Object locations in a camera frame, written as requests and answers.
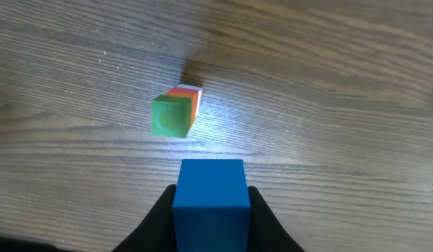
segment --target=block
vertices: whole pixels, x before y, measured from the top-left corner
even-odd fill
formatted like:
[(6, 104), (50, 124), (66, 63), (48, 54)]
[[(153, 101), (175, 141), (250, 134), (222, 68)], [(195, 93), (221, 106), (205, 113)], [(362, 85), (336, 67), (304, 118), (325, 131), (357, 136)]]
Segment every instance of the block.
[(178, 88), (187, 88), (187, 89), (199, 91), (199, 96), (197, 97), (196, 116), (199, 115), (199, 111), (201, 108), (201, 101), (202, 101), (202, 92), (204, 91), (204, 89), (202, 87), (197, 87), (197, 86), (193, 86), (193, 85), (186, 85), (186, 84), (180, 84), (178, 86)]
[(182, 160), (173, 220), (178, 252), (246, 252), (250, 201), (243, 160)]
[(151, 106), (151, 134), (185, 138), (191, 127), (191, 106), (191, 98), (169, 95), (155, 98)]
[(175, 96), (175, 97), (187, 97), (192, 99), (191, 125), (193, 125), (194, 119), (196, 117), (197, 97), (199, 96), (199, 91), (180, 88), (180, 87), (173, 87), (166, 93), (166, 95)]

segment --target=brown wooden tabletop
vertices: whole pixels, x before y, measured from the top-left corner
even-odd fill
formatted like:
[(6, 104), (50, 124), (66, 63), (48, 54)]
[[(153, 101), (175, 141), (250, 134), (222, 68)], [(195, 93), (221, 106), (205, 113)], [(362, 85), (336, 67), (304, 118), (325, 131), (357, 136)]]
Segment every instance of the brown wooden tabletop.
[(183, 158), (244, 159), (307, 252), (433, 252), (433, 0), (0, 1), (0, 235), (110, 251)]

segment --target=blue block top face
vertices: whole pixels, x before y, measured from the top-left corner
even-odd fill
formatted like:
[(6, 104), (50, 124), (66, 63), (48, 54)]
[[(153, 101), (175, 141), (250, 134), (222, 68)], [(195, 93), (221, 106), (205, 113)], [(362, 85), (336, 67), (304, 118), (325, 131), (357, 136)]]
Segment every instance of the blue block top face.
[(243, 160), (182, 160), (176, 207), (250, 208)]

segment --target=green block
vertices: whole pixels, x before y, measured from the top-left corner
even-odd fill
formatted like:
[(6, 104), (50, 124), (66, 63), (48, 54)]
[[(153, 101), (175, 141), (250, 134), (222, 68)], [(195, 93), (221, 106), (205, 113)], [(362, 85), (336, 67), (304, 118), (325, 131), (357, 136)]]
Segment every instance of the green block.
[(160, 95), (152, 101), (151, 134), (185, 138), (191, 114), (191, 98)]

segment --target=black object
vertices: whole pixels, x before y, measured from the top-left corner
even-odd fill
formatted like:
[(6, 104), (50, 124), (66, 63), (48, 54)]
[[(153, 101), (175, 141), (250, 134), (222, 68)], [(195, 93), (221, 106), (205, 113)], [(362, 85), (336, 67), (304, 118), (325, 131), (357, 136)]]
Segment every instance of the black object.
[[(250, 228), (247, 252), (304, 252), (285, 231), (257, 188), (248, 188)], [(169, 185), (140, 225), (113, 252), (176, 252), (173, 199), (176, 185)], [(67, 252), (54, 246), (0, 238), (0, 252)]]

